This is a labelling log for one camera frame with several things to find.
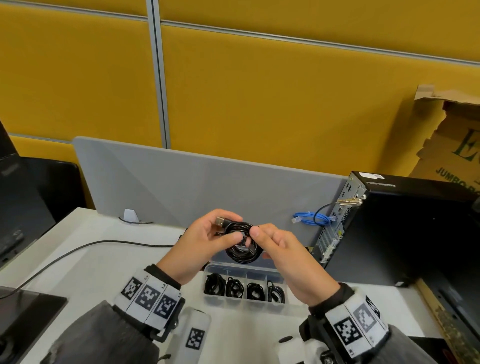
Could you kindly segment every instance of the hand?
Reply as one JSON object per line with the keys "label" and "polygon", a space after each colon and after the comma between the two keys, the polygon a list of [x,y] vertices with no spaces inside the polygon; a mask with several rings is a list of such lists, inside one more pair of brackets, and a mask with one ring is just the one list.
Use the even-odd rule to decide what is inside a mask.
{"label": "hand", "polygon": [[250,236],[273,259],[295,297],[309,307],[325,301],[340,289],[291,232],[266,224],[252,227]]}
{"label": "hand", "polygon": [[157,263],[157,267],[184,285],[190,282],[215,254],[240,243],[243,239],[241,232],[215,237],[215,233],[222,230],[215,225],[217,217],[243,221],[237,214],[220,209],[206,214],[188,228],[175,246]]}

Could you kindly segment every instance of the gray desk divider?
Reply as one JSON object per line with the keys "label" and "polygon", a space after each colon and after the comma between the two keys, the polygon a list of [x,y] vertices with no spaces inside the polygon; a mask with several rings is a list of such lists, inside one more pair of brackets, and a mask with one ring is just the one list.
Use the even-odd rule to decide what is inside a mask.
{"label": "gray desk divider", "polygon": [[73,145],[100,214],[123,216],[130,208],[141,221],[186,228],[222,208],[253,225],[270,222],[292,231],[305,246],[314,245],[319,229],[293,224],[292,215],[333,202],[347,179],[87,137]]}

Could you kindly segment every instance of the gray sleeve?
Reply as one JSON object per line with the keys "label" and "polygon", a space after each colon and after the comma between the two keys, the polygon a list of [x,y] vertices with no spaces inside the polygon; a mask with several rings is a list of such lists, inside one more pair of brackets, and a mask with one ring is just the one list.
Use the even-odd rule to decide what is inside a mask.
{"label": "gray sleeve", "polygon": [[390,326],[390,338],[378,353],[371,364],[436,364],[420,346],[415,344],[395,326]]}
{"label": "gray sleeve", "polygon": [[159,349],[103,301],[71,324],[41,364],[156,364]]}

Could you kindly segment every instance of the desk surface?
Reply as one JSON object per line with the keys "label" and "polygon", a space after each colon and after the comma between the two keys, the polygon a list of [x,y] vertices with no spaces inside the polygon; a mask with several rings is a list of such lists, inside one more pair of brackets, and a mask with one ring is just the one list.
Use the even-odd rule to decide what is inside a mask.
{"label": "desk surface", "polygon": [[[17,287],[62,254],[98,240],[127,240],[148,244],[175,244],[183,229],[160,225],[128,225],[94,210],[76,209],[40,240],[0,271],[0,285]],[[37,364],[54,340],[74,320],[102,300],[110,303],[139,267],[160,260],[167,248],[143,248],[104,243],[85,248],[59,261],[26,288],[69,299],[57,319],[25,357]],[[202,273],[182,287],[187,305],[212,316],[200,363],[275,363],[272,350],[282,337],[298,334],[300,317],[238,312],[204,304]],[[375,302],[387,323],[406,335],[441,338],[435,322],[414,288],[374,285],[361,287]],[[167,344],[160,346],[166,350]]]}

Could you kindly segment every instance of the yellow fabric panel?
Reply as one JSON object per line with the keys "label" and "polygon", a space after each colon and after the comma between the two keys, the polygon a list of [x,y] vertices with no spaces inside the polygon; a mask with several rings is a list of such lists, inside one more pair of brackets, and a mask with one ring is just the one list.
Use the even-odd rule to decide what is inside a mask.
{"label": "yellow fabric panel", "polygon": [[[65,162],[75,163],[78,167],[80,167],[75,149],[71,144],[56,143],[31,138],[21,138],[18,136],[11,136],[10,139],[15,145],[18,154],[22,157],[62,160]],[[93,204],[92,196],[88,191],[87,183],[83,173],[82,184],[84,186],[87,206],[88,208],[94,209],[95,206]]]}
{"label": "yellow fabric panel", "polygon": [[72,8],[119,12],[122,14],[147,16],[145,0],[29,0],[42,4],[69,6]]}
{"label": "yellow fabric panel", "polygon": [[161,146],[148,23],[0,4],[10,133]]}
{"label": "yellow fabric panel", "polygon": [[[417,85],[480,96],[474,67],[170,26],[162,36],[177,150],[408,175],[441,116],[412,111]],[[422,112],[436,119],[421,121]]]}
{"label": "yellow fabric panel", "polygon": [[159,0],[162,19],[480,61],[478,0]]}

